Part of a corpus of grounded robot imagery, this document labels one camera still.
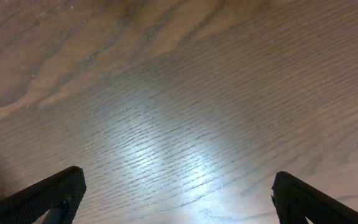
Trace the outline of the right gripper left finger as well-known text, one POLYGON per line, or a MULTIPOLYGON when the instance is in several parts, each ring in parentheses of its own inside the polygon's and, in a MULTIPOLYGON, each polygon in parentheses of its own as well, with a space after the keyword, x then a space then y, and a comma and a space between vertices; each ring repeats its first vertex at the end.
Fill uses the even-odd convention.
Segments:
POLYGON ((83 169, 66 168, 0 202, 0 223, 72 224, 86 192, 83 169))

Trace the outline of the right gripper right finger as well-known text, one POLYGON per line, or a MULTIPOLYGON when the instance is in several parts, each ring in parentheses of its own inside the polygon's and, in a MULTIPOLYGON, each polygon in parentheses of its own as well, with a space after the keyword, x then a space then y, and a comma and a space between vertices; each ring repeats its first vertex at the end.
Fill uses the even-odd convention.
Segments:
POLYGON ((280 224, 358 224, 358 212, 280 171, 272 185, 272 202, 280 224))

